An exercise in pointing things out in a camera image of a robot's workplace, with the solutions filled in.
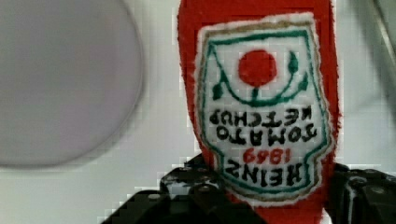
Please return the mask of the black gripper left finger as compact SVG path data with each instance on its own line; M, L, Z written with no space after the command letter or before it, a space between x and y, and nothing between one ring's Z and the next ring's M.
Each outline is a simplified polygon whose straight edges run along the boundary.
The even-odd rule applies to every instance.
M227 197L223 181L201 155L141 190L101 224L267 224L245 203Z

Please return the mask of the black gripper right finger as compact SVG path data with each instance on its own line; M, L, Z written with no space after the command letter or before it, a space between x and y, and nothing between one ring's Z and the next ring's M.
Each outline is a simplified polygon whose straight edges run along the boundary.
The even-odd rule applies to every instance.
M336 163L325 210L332 224L396 224L396 177Z

